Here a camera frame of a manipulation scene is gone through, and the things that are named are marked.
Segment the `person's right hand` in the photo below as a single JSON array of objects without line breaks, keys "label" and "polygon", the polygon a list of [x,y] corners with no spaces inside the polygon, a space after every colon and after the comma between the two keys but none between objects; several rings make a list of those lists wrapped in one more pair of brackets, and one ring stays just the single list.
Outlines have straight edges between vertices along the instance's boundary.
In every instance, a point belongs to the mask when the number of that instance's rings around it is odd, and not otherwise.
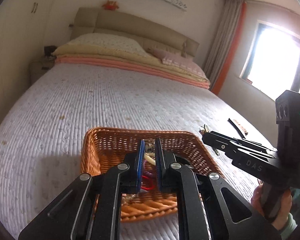
[{"label": "person's right hand", "polygon": [[[262,184],[258,185],[258,187],[253,192],[253,197],[251,198],[251,205],[255,210],[257,210],[262,216],[264,216],[264,212],[262,210],[262,206],[260,203],[261,194],[262,194]],[[276,219],[272,222],[272,226],[281,230],[284,228],[285,224],[288,221],[288,214],[292,207],[292,196],[290,189],[287,189],[282,198],[281,198],[281,206],[279,212],[277,214]]]}]

